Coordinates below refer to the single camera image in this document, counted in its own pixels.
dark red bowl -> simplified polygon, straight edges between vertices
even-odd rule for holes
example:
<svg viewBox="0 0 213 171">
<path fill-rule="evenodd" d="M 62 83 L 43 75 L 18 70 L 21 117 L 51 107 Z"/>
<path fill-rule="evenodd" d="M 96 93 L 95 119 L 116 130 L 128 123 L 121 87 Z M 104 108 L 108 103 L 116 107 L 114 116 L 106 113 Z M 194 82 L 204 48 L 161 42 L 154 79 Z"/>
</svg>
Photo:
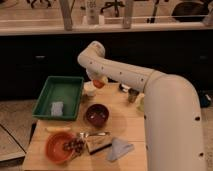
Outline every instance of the dark red bowl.
<svg viewBox="0 0 213 171">
<path fill-rule="evenodd" d="M 105 125 L 109 117 L 109 110 L 102 104 L 94 104 L 86 111 L 86 119 L 95 127 Z"/>
</svg>

bottle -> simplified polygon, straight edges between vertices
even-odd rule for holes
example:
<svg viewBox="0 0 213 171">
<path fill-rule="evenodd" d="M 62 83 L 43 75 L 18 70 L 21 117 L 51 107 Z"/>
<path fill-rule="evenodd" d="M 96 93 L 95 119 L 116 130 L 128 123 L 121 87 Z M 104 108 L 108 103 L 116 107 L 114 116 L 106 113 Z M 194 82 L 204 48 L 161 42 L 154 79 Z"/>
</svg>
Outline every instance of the bottle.
<svg viewBox="0 0 213 171">
<path fill-rule="evenodd" d="M 85 0 L 87 24 L 99 24 L 96 0 Z"/>
</svg>

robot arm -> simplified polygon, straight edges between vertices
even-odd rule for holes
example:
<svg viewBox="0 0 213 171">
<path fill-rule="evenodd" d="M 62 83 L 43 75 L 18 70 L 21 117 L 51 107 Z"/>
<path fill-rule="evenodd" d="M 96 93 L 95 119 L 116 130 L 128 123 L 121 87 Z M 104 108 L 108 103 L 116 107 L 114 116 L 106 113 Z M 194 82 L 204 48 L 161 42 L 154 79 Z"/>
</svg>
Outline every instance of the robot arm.
<svg viewBox="0 0 213 171">
<path fill-rule="evenodd" d="M 205 171 L 201 110 L 192 84 L 177 75 L 104 59 L 92 42 L 78 62 L 93 78 L 99 75 L 145 93 L 148 171 Z"/>
<path fill-rule="evenodd" d="M 81 52 L 78 56 L 78 62 L 87 69 L 90 78 L 105 75 L 139 92 L 144 91 L 147 82 L 164 75 L 153 69 L 107 60 L 104 59 L 104 56 L 105 49 L 103 45 L 94 41 Z"/>
</svg>

white cloth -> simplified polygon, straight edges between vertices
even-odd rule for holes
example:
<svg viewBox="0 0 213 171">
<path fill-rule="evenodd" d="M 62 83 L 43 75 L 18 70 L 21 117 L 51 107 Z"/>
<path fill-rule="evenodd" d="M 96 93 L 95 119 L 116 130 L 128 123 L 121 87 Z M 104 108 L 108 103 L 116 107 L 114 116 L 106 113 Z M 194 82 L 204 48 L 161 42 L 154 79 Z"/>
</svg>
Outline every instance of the white cloth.
<svg viewBox="0 0 213 171">
<path fill-rule="evenodd" d="M 52 102 L 51 115 L 52 116 L 63 115 L 63 102 Z"/>
<path fill-rule="evenodd" d="M 113 138 L 112 146 L 107 154 L 107 160 L 113 162 L 132 150 L 134 150 L 133 144 L 118 138 Z"/>
</svg>

box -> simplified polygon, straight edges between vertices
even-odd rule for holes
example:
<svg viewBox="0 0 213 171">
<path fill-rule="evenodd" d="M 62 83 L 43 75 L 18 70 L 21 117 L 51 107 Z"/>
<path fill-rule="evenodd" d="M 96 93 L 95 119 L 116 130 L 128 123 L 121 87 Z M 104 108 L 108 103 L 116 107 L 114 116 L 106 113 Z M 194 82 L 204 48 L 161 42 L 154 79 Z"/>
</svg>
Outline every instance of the box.
<svg viewBox="0 0 213 171">
<path fill-rule="evenodd" d="M 46 120 L 76 120 L 83 84 L 83 77 L 49 76 L 39 95 L 33 116 Z M 63 114 L 52 116 L 52 103 L 58 101 L 63 102 Z"/>
</svg>

